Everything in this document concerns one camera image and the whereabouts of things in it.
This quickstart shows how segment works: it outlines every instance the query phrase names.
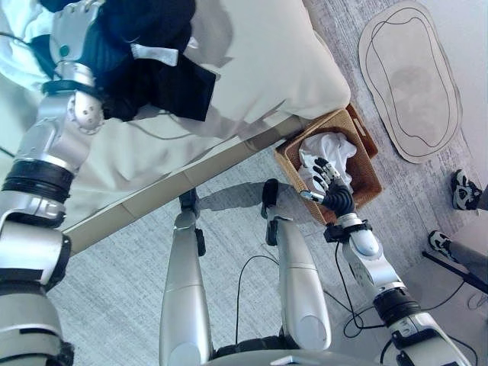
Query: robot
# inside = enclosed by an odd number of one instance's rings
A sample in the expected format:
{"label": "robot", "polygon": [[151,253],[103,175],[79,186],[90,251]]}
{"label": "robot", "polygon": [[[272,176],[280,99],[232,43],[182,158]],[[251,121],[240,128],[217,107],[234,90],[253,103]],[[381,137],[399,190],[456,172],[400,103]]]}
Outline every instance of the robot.
{"label": "robot", "polygon": [[[103,125],[96,77],[120,54],[111,53],[97,24],[103,2],[83,1],[56,13],[50,53],[57,77],[43,86],[37,121],[24,136],[0,192],[0,364],[70,366],[74,348],[65,342],[46,292],[66,272],[71,242],[62,223],[71,183]],[[316,161],[325,195],[308,200],[334,210],[325,232],[340,242],[356,281],[373,303],[398,349],[399,365],[459,365],[470,362],[409,295],[337,171]],[[160,364],[166,365],[370,365],[328,352],[331,329],[312,256],[292,218],[277,207],[278,182],[263,190],[266,242],[277,246],[282,330],[265,339],[214,350],[199,265],[204,239],[197,229],[196,192],[180,197],[162,303]]]}

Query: wire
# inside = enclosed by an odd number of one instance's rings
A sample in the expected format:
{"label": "wire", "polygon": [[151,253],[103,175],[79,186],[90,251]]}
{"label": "wire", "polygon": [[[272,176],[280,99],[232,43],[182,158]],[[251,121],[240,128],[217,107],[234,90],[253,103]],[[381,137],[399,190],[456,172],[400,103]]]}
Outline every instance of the wire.
{"label": "wire", "polygon": [[485,294],[481,294],[481,297],[480,299],[476,302],[476,305],[473,307],[471,305],[471,301],[472,299],[474,299],[476,296],[478,296],[479,294],[473,294],[470,296],[469,299],[467,299],[467,308],[469,310],[476,310],[476,309],[479,309],[483,306],[484,303],[488,303],[488,296],[485,295]]}
{"label": "wire", "polygon": [[171,141],[171,140],[182,139],[183,137],[187,137],[187,136],[190,136],[191,135],[191,133],[186,133],[184,135],[176,136],[176,137],[162,137],[162,136],[158,136],[158,135],[156,135],[156,134],[154,134],[154,133],[146,130],[144,127],[141,127],[139,124],[135,124],[134,122],[128,121],[126,123],[129,124],[132,127],[137,128],[141,132],[144,132],[148,136],[151,136],[151,137],[154,137],[155,139],[163,140],[163,141]]}
{"label": "wire", "polygon": [[[28,48],[45,65],[49,65],[50,64],[50,62],[46,59],[46,57],[44,57],[39,51],[37,51],[35,48],[33,48],[31,44],[29,44],[28,42],[26,42],[22,38],[16,37],[13,34],[5,33],[5,32],[0,32],[0,36],[8,37],[8,38],[11,38],[12,40],[16,40],[17,42],[21,43],[23,46],[25,46],[26,48]],[[56,75],[60,79],[63,78],[55,69],[53,69],[53,74]]]}
{"label": "wire", "polygon": [[464,347],[466,347],[467,349],[469,349],[470,351],[473,352],[473,355],[474,355],[474,366],[478,366],[478,354],[476,353],[476,351],[474,351],[474,348],[471,347],[470,345],[460,341],[459,339],[456,339],[455,337],[453,337],[452,335],[449,335],[448,334],[448,337],[450,339],[452,339],[453,341],[459,343],[460,345],[463,345]]}
{"label": "wire", "polygon": [[[346,305],[344,305],[343,302],[341,302],[340,300],[337,300],[337,297],[335,297],[334,295],[332,295],[330,292],[328,292],[327,290],[323,290],[323,293],[330,296],[336,303],[338,303],[341,307],[343,307],[344,309],[346,309],[350,314],[352,314],[352,311],[351,309],[349,309]],[[374,309],[374,307],[367,307],[366,309],[364,310],[361,310],[359,313],[356,313],[356,318],[359,319],[361,321],[361,326],[364,325],[364,320],[363,318],[361,317],[361,314],[362,313],[365,313],[366,311],[368,310],[371,310],[371,309]],[[353,338],[356,338],[357,336],[359,336],[362,332],[363,329],[358,329],[358,332],[356,332],[355,334],[353,335],[350,335],[346,332],[346,329],[348,328],[349,324],[351,324],[352,322],[352,318],[344,325],[344,327],[342,328],[342,334],[344,335],[344,337],[346,338],[349,338],[349,339],[353,339]]]}
{"label": "wire", "polygon": [[15,155],[12,154],[10,151],[8,151],[7,149],[4,149],[3,147],[0,146],[0,151],[2,151],[5,155],[8,155],[10,156],[11,158],[14,158]]}
{"label": "wire", "polygon": [[363,329],[384,328],[385,327],[384,324],[380,324],[380,325],[377,325],[377,326],[359,326],[358,325],[358,322],[356,321],[356,313],[355,313],[354,308],[352,306],[352,301],[351,301],[351,298],[349,296],[348,288],[345,285],[344,276],[342,275],[342,271],[341,271],[341,268],[339,266],[339,260],[337,259],[337,251],[338,250],[339,250],[339,243],[337,243],[337,245],[335,246],[335,265],[337,266],[337,270],[339,271],[339,275],[341,276],[342,284],[344,285],[345,295],[348,298],[349,306],[351,307],[352,319],[354,320],[354,324],[356,325],[356,328],[361,329],[361,330],[363,330]]}
{"label": "wire", "polygon": [[454,292],[447,298],[445,299],[444,301],[442,301],[439,305],[435,305],[434,307],[427,307],[425,309],[422,309],[424,311],[430,311],[430,310],[434,310],[434,309],[437,309],[438,307],[441,307],[442,305],[444,305],[445,303],[447,303],[450,299],[452,299],[454,297],[455,294],[458,293],[458,291],[461,289],[461,287],[463,287],[463,284],[465,284],[466,281],[462,281],[461,284],[459,285],[459,287],[456,288],[456,290],[454,290]]}
{"label": "wire", "polygon": [[276,265],[279,266],[278,261],[275,261],[273,258],[268,257],[266,255],[254,255],[251,258],[247,260],[247,262],[244,264],[244,266],[241,269],[241,273],[239,275],[239,284],[237,285],[237,306],[236,306],[236,344],[237,344],[237,336],[239,334],[239,298],[240,298],[240,293],[241,293],[241,280],[242,280],[242,274],[244,273],[244,269],[246,268],[247,264],[251,262],[251,260],[255,258],[266,258],[269,259],[270,261],[274,262]]}
{"label": "wire", "polygon": [[383,364],[384,356],[387,353],[388,348],[391,346],[393,341],[390,339],[386,345],[384,345],[383,350],[381,351],[381,356],[380,356],[380,364]]}

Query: white cloth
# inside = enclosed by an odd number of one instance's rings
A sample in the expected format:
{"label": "white cloth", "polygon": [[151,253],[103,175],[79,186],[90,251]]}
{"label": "white cloth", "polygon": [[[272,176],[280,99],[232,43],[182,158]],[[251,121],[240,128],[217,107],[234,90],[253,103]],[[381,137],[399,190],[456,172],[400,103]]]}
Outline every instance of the white cloth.
{"label": "white cloth", "polygon": [[315,160],[317,157],[321,157],[334,166],[352,192],[352,178],[345,172],[345,164],[350,157],[356,154],[356,150],[356,146],[347,141],[343,133],[326,132],[307,137],[298,150],[300,162],[302,163],[302,166],[298,169],[298,175],[305,182],[308,189],[323,193],[322,186],[313,180],[313,176],[317,175],[313,170]]}
{"label": "white cloth", "polygon": [[[49,34],[53,13],[36,0],[0,1],[0,31],[13,34],[26,42]],[[39,90],[49,78],[39,67],[35,56],[17,41],[0,37],[0,73],[29,90]]]}

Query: woven basket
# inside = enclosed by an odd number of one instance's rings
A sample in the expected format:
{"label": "woven basket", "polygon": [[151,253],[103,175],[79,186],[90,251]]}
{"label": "woven basket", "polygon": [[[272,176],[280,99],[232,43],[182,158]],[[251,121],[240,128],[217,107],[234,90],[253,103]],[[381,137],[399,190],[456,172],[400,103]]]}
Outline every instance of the woven basket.
{"label": "woven basket", "polygon": [[[351,116],[346,109],[339,109],[317,118],[300,135],[283,143],[274,151],[274,157],[297,192],[308,189],[298,175],[298,169],[301,165],[298,149],[300,148],[303,139],[324,132],[342,132],[345,134],[347,140],[357,148],[356,154],[349,158],[346,164],[346,171],[352,177],[351,186],[352,189],[354,189],[354,194],[352,196],[354,197],[356,207],[359,208],[378,196],[381,192],[380,182],[371,165],[370,156],[368,155],[363,142],[358,135],[355,124],[352,122]],[[367,137],[368,138],[365,138],[365,136],[363,136],[363,140],[367,141],[370,153],[375,155],[377,153],[377,148],[369,133]],[[331,210],[327,210],[324,206],[305,200],[303,200],[303,202],[310,210],[313,218],[320,223],[326,224],[336,220],[335,214]]]}

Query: sneaker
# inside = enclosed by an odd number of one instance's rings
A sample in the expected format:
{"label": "sneaker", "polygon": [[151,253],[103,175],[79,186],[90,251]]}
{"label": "sneaker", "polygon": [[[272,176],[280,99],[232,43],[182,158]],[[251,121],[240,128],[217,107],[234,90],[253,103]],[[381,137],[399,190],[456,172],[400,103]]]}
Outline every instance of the sneaker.
{"label": "sneaker", "polygon": [[457,260],[452,256],[449,246],[451,240],[440,231],[434,230],[429,234],[429,245],[436,252],[441,253],[444,257],[457,262]]}
{"label": "sneaker", "polygon": [[452,207],[456,210],[476,210],[481,191],[472,181],[467,179],[464,170],[459,169],[451,177]]}

